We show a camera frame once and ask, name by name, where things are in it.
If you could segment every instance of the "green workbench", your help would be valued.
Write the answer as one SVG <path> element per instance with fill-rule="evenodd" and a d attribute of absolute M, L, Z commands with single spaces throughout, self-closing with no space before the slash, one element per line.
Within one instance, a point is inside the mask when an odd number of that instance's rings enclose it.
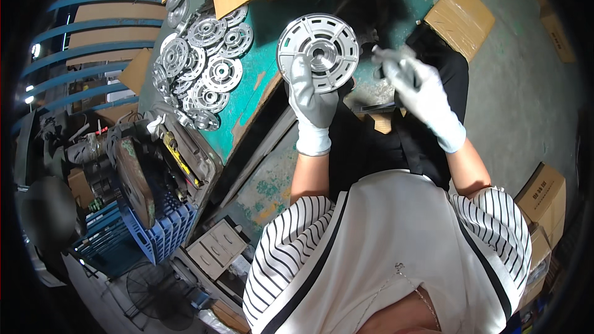
<path fill-rule="evenodd" d="M 189 0 L 189 10 L 195 11 L 204 0 Z M 253 0 L 245 19 L 254 30 L 254 43 L 241 58 L 243 76 L 239 86 L 230 93 L 229 103 L 219 112 L 221 126 L 216 131 L 200 131 L 219 154 L 223 165 L 231 158 L 235 147 L 247 132 L 253 117 L 260 110 L 271 91 L 281 80 L 277 74 L 276 44 L 285 27 L 297 17 L 314 12 L 331 12 L 335 0 Z M 155 41 L 149 65 L 159 56 L 160 44 L 173 29 L 164 21 Z M 138 110 L 143 113 L 154 102 L 162 100 L 152 85 L 151 67 L 147 69 L 140 92 Z"/>

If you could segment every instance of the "blue plastic crate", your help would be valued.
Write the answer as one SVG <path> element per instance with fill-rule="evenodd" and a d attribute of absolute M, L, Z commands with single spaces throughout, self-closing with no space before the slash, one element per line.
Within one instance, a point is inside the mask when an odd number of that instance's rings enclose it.
<path fill-rule="evenodd" d="M 143 252 L 128 232 L 116 202 L 89 214 L 85 220 L 87 234 L 72 244 L 85 263 L 117 278 L 142 258 Z"/>
<path fill-rule="evenodd" d="M 155 219 L 154 226 L 146 230 L 133 210 L 128 206 L 121 209 L 124 223 L 153 264 L 167 259 L 182 244 L 198 215 L 198 210 L 188 203 L 180 205 L 177 209 L 172 207 L 173 204 L 169 202 L 169 207 L 161 213 L 163 216 Z"/>

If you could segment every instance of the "necklace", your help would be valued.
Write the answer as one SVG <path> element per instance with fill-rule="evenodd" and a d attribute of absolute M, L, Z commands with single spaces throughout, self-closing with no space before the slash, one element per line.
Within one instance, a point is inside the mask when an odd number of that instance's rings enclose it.
<path fill-rule="evenodd" d="M 357 330 L 357 328 L 359 327 L 359 324 L 361 323 L 361 320 L 363 319 L 363 317 L 365 317 L 365 314 L 367 313 L 367 310 L 369 309 L 369 307 L 371 307 L 371 304 L 373 303 L 373 301 L 375 300 L 375 298 L 377 297 L 377 295 L 385 288 L 386 285 L 388 285 L 388 282 L 390 282 L 390 280 L 396 276 L 396 275 L 400 275 L 402 277 L 404 277 L 408 283 L 412 286 L 412 288 L 415 290 L 415 292 L 417 294 L 419 294 L 420 299 L 423 300 L 423 302 L 425 303 L 425 305 L 427 306 L 427 308 L 429 308 L 429 311 L 431 312 L 431 314 L 433 315 L 433 319 L 435 319 L 435 325 L 437 326 L 437 330 L 441 331 L 441 326 L 440 326 L 440 322 L 437 320 L 437 315 L 435 314 L 435 311 L 433 310 L 433 308 L 431 308 L 431 305 L 429 304 L 429 302 L 425 299 L 425 297 L 423 297 L 423 294 L 420 293 L 419 289 L 417 289 L 417 287 L 412 283 L 411 280 L 408 279 L 408 277 L 406 277 L 406 275 L 404 273 L 402 273 L 400 270 L 403 269 L 405 267 L 404 264 L 402 263 L 397 263 L 394 268 L 396 269 L 394 271 L 394 273 L 392 273 L 392 275 L 385 281 L 384 285 L 381 286 L 381 288 L 374 294 L 373 299 L 371 300 L 371 302 L 369 302 L 369 304 L 367 305 L 367 308 L 365 309 L 365 311 L 363 311 L 363 314 L 361 315 L 359 321 L 357 322 L 357 325 L 355 326 L 355 330 Z"/>

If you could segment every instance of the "aluminum motor end cover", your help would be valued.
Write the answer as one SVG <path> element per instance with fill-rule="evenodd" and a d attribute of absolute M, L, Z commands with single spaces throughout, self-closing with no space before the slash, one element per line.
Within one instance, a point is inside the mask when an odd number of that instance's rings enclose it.
<path fill-rule="evenodd" d="M 297 18 L 280 35 L 276 63 L 287 82 L 298 53 L 304 53 L 310 62 L 316 93 L 338 89 L 351 78 L 359 63 L 355 32 L 342 19 L 326 13 Z"/>

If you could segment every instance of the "gloved hand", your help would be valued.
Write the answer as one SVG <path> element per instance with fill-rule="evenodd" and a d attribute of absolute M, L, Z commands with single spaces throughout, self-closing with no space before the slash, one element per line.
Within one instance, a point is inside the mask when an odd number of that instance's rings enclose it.
<path fill-rule="evenodd" d="M 437 69 L 392 49 L 375 46 L 372 51 L 406 109 L 433 131 L 445 152 L 458 151 L 466 129 L 450 108 Z"/>
<path fill-rule="evenodd" d="M 328 128 L 338 105 L 338 92 L 315 93 L 311 67 L 304 54 L 298 54 L 289 75 L 289 105 L 299 121 L 297 151 L 307 156 L 330 152 Z"/>

